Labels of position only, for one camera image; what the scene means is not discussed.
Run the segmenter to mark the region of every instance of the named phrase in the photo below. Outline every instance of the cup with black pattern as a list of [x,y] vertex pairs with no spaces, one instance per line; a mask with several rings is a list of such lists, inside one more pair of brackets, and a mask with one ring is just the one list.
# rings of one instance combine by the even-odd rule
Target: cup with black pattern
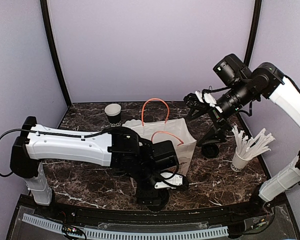
[[117,103],[109,104],[104,112],[110,122],[111,127],[121,127],[121,106]]

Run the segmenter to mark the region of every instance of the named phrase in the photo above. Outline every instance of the white wall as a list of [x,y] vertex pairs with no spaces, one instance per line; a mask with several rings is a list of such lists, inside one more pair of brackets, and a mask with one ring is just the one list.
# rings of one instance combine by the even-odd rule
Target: white wall
[[182,100],[244,58],[254,0],[48,1],[73,102]]
[[[66,111],[45,34],[39,0],[0,0],[0,135],[27,116],[56,127]],[[10,172],[16,134],[0,144],[0,171]],[[5,239],[24,181],[0,177],[0,240]]]
[[[273,63],[300,88],[300,0],[263,1],[251,69],[263,62]],[[272,151],[264,158],[272,176],[277,174],[300,150],[299,127],[264,98],[254,104],[253,116],[244,118],[254,135],[266,128],[275,136]],[[300,228],[300,186],[288,191],[287,196]]]

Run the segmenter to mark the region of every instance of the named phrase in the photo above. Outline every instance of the ventilation grille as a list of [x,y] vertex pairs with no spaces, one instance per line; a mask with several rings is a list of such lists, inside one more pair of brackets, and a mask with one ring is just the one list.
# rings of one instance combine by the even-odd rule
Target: ventilation grille
[[[62,224],[49,221],[37,216],[23,214],[23,222],[48,231],[62,234]],[[228,236],[228,227],[217,227],[197,231],[162,232],[162,233],[133,233],[120,231],[104,231],[85,227],[83,229],[90,240],[205,240]]]

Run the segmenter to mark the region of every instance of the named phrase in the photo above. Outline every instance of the orange bag handle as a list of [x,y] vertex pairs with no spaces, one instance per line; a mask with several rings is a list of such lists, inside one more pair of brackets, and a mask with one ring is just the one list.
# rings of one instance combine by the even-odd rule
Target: orange bag handle
[[167,108],[167,110],[168,110],[168,112],[167,112],[167,114],[166,114],[166,117],[165,117],[165,124],[167,123],[167,121],[168,121],[168,117],[169,117],[169,114],[170,114],[170,108],[169,108],[169,106],[168,106],[168,104],[165,102],[165,101],[163,101],[162,99],[160,99],[160,98],[150,98],[148,101],[146,101],[144,104],[143,104],[143,106],[142,106],[142,111],[141,111],[141,122],[142,122],[142,126],[144,127],[145,126],[145,122],[144,122],[144,113],[145,113],[145,107],[146,107],[146,105],[147,105],[147,103],[149,103],[149,102],[151,102],[151,101],[153,101],[153,100],[158,100],[158,101],[161,101],[161,102],[163,102],[164,103],[164,105],[166,106],[166,108]]
[[176,135],[174,135],[174,134],[172,134],[171,132],[168,132],[168,131],[156,131],[156,132],[154,132],[154,133],[152,134],[152,137],[151,137],[151,142],[154,140],[154,136],[155,136],[156,134],[159,134],[159,133],[161,133],[161,134],[169,134],[169,135],[175,137],[176,139],[178,139],[178,140],[180,141],[180,143],[179,143],[177,146],[180,146],[180,145],[182,145],[182,144],[185,143],[185,142],[182,141],[179,137],[177,137]]

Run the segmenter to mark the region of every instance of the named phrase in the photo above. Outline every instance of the white paper cup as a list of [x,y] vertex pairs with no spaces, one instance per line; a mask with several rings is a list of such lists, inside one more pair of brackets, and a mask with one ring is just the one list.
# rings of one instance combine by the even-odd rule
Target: white paper cup
[[235,149],[235,154],[232,158],[231,169],[235,172],[240,172],[251,159],[243,159],[237,153],[237,148]]
[[110,122],[111,127],[121,126],[121,106],[113,103],[105,107],[104,112]]

